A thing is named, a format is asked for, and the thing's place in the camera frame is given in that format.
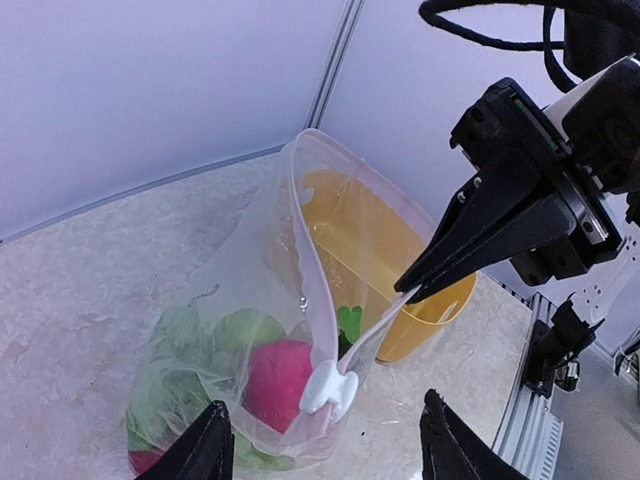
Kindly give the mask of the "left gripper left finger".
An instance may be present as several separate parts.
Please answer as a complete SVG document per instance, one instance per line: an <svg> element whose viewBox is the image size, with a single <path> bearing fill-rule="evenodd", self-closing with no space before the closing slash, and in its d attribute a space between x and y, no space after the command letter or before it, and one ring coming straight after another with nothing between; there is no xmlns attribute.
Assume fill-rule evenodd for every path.
<svg viewBox="0 0 640 480"><path fill-rule="evenodd" d="M232 480L235 437L226 404L214 400L139 480Z"/></svg>

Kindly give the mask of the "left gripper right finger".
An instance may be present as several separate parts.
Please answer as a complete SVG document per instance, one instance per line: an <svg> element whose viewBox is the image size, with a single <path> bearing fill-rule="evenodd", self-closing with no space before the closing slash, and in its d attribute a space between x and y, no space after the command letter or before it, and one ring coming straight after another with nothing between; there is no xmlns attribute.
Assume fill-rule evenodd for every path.
<svg viewBox="0 0 640 480"><path fill-rule="evenodd" d="M495 454L435 389L424 397L420 418L424 480L526 480Z"/></svg>

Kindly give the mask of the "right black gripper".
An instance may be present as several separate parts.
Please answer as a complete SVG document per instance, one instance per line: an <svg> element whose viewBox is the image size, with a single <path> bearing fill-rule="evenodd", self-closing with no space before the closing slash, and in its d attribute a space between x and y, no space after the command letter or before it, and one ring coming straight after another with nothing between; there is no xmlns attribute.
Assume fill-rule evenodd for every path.
<svg viewBox="0 0 640 480"><path fill-rule="evenodd" d="M394 284L418 303L503 260L530 286L587 273L623 239L570 147L511 78L491 85L451 133L476 173L426 249Z"/></svg>

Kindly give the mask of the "green toy cabbage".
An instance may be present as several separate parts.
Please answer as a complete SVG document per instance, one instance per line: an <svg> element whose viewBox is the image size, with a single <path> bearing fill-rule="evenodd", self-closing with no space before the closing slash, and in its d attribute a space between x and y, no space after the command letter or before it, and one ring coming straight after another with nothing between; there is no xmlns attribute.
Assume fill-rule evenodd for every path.
<svg viewBox="0 0 640 480"><path fill-rule="evenodd" d="M193 303L167 308L127 405L128 451L165 453L212 401L240 400L250 354L285 338L278 320L254 308L219 320L201 318Z"/></svg>

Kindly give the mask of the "red toy apple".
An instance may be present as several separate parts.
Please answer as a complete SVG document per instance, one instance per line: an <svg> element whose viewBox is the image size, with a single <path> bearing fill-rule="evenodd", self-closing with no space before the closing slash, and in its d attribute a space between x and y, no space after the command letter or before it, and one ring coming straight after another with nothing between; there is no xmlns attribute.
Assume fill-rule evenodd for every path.
<svg viewBox="0 0 640 480"><path fill-rule="evenodd" d="M284 434L300 413L299 402L313 371L311 346L280 340L252 354L246 388L246 409Z"/></svg>

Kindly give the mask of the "clear zip top bag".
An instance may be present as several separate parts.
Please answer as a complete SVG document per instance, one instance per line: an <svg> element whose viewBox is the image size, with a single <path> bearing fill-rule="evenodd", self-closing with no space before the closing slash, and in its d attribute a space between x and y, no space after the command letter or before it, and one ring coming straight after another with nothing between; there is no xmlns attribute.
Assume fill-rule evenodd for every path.
<svg viewBox="0 0 640 480"><path fill-rule="evenodd" d="M215 400L239 470L328 458L399 313L395 283L432 233L363 160L318 130L300 133L151 333L125 413L134 471Z"/></svg>

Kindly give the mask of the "green toy cucumber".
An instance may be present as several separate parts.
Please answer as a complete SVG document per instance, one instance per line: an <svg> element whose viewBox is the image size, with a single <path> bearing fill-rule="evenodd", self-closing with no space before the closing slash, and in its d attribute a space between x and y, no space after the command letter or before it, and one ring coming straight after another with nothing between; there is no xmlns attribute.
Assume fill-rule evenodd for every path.
<svg viewBox="0 0 640 480"><path fill-rule="evenodd" d="M363 309L360 306L341 306L337 310L338 320L338 352L342 357L359 340L361 336Z"/></svg>

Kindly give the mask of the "red toy tomato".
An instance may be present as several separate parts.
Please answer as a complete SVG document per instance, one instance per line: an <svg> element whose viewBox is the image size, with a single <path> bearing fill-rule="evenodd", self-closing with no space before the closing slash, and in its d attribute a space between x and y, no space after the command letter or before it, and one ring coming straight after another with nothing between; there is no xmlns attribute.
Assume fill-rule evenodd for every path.
<svg viewBox="0 0 640 480"><path fill-rule="evenodd" d="M151 448L144 451L128 451L128 459L133 471L137 474L143 474L154 466L163 456L164 451Z"/></svg>

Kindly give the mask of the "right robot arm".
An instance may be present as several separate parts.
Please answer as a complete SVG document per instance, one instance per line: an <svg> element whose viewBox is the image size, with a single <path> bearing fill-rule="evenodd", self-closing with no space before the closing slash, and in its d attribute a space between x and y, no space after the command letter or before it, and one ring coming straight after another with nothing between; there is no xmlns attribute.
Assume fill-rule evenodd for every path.
<svg viewBox="0 0 640 480"><path fill-rule="evenodd" d="M639 5L546 1L542 37L511 42L447 19L461 1L426 1L430 26L479 45L540 52L560 98L538 106L512 78L489 86L453 128L474 175L395 283L411 304L507 261L537 287L586 276L534 343L538 384L576 365L639 264Z"/></svg>

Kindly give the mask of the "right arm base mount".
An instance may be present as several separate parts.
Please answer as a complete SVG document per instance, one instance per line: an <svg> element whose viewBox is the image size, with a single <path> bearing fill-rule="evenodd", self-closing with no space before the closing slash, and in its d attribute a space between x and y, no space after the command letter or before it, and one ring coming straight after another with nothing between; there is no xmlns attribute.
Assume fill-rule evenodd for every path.
<svg viewBox="0 0 640 480"><path fill-rule="evenodd" d="M535 395L550 399L555 387L571 393L580 380L579 355L596 339L605 322L583 320L572 299L564 301L551 316L550 323L536 320L526 355L522 383Z"/></svg>

